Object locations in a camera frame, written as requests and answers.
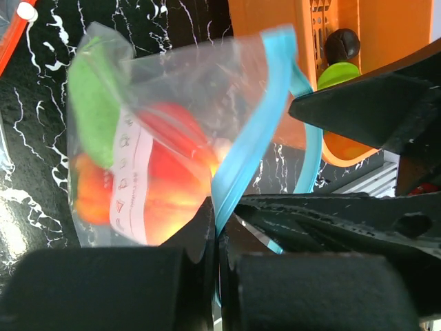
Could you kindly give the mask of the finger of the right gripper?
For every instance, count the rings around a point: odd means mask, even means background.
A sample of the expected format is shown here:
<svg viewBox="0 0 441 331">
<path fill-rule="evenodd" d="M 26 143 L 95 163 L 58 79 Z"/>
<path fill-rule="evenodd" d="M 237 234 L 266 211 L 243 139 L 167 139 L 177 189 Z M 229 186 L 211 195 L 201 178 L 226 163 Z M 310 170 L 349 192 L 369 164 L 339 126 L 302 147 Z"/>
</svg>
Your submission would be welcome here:
<svg viewBox="0 0 441 331">
<path fill-rule="evenodd" d="M 356 79 L 294 99 L 289 115 L 401 155 L 440 154 L 440 41 Z"/>
<path fill-rule="evenodd" d="M 440 193 L 401 197 L 353 194 L 244 196 L 235 214 L 288 250 L 362 250 L 382 243 L 440 257 Z"/>
</svg>

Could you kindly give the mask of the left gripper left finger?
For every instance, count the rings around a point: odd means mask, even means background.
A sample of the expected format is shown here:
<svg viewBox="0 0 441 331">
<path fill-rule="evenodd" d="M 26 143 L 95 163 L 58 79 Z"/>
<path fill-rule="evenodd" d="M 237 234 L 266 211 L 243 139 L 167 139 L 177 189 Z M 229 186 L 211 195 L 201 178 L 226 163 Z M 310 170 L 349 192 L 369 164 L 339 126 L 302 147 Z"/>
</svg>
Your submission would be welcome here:
<svg viewBox="0 0 441 331">
<path fill-rule="evenodd" d="M 211 199 L 156 247 L 38 250 L 1 296 L 2 330 L 212 330 Z"/>
</svg>

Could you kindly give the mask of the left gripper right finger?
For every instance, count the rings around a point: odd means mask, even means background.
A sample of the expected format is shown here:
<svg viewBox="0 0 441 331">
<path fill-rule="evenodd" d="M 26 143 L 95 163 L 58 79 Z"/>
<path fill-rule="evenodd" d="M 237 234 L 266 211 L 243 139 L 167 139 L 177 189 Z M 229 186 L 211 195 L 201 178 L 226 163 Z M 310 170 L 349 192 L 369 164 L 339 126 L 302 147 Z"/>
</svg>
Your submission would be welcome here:
<svg viewBox="0 0 441 331">
<path fill-rule="evenodd" d="M 239 223 L 220 235 L 224 330 L 417 330 L 418 314 L 383 257 L 274 254 Z"/>
</svg>

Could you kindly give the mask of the orange plastic basket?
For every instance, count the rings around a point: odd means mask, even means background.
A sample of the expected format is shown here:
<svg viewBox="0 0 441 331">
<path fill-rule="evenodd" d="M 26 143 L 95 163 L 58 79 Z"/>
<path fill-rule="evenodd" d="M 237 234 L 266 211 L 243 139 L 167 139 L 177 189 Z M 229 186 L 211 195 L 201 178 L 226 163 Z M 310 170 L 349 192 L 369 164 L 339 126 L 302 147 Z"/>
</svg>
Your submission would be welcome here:
<svg viewBox="0 0 441 331">
<path fill-rule="evenodd" d="M 357 66 L 360 76 L 433 43 L 429 40 L 432 1 L 230 1 L 229 12 L 237 37 L 283 26 L 294 30 L 300 70 L 316 90 L 318 78 L 330 66 L 325 41 L 338 29 L 358 35 L 359 54 L 343 62 Z M 325 133 L 321 142 L 322 158 L 341 168 L 379 151 L 332 132 Z M 432 162 L 440 155 L 406 156 Z"/>
</svg>

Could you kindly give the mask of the peach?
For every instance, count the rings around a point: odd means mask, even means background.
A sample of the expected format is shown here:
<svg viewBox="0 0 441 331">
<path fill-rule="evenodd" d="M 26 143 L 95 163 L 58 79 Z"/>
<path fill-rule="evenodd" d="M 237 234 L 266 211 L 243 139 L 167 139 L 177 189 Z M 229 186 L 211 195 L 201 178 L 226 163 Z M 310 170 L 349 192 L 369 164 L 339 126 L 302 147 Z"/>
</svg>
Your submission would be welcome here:
<svg viewBox="0 0 441 331">
<path fill-rule="evenodd" d="M 166 242 L 196 214 L 208 196 L 201 183 L 168 154 L 153 154 L 148 170 L 121 160 L 112 172 L 97 166 L 87 154 L 73 161 L 77 175 L 74 210 L 80 220 L 113 230 L 141 245 Z"/>
</svg>

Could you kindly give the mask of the blue zipper clear bag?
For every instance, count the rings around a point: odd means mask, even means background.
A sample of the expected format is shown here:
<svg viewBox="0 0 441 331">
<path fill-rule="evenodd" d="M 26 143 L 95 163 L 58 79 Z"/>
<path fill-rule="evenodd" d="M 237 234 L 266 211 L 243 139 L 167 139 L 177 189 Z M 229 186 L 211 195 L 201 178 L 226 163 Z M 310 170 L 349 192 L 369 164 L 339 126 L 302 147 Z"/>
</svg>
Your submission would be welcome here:
<svg viewBox="0 0 441 331">
<path fill-rule="evenodd" d="M 94 22 L 87 27 L 77 51 L 93 37 L 116 37 L 128 42 L 116 30 Z M 143 157 L 140 166 L 151 174 L 148 165 L 152 155 L 168 154 L 201 183 L 209 184 L 206 199 L 212 201 L 215 233 L 220 234 L 256 176 L 290 99 L 312 92 L 296 63 L 296 40 L 295 31 L 283 26 L 145 57 L 135 57 L 133 51 L 133 59 L 126 62 L 131 80 L 121 97 L 113 165 L 103 169 L 122 170 L 122 159 L 136 163 Z M 162 101 L 187 108 L 201 126 L 220 162 L 213 177 L 206 170 L 193 171 L 188 160 L 162 145 L 141 123 L 138 113 L 149 104 Z M 80 220 L 74 210 L 77 175 L 73 161 L 87 153 L 77 137 L 69 99 L 67 110 L 68 190 L 80 244 L 141 245 L 113 230 Z"/>
</svg>

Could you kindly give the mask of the green cucumber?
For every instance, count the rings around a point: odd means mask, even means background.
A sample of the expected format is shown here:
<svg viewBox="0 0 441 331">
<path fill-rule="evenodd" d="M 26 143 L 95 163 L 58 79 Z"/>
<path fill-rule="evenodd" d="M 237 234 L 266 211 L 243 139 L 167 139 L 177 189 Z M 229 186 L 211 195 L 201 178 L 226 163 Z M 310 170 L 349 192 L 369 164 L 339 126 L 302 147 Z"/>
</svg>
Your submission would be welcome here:
<svg viewBox="0 0 441 331">
<path fill-rule="evenodd" d="M 113 143 L 121 97 L 131 80 L 126 62 L 133 49 L 125 39 L 93 37 L 68 69 L 68 99 L 83 151 L 100 167 L 113 165 Z"/>
</svg>

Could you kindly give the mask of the red bell pepper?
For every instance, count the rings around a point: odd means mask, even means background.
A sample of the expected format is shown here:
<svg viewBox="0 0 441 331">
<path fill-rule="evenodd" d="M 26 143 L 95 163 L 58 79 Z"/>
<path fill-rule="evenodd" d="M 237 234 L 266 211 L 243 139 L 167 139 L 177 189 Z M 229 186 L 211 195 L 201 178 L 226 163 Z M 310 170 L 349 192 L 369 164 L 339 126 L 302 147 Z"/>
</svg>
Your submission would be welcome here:
<svg viewBox="0 0 441 331">
<path fill-rule="evenodd" d="M 138 118 L 162 145 L 188 160 L 189 168 L 195 172 L 206 170 L 214 176 L 220 162 L 187 108 L 166 101 L 151 103 L 138 113 Z"/>
</svg>

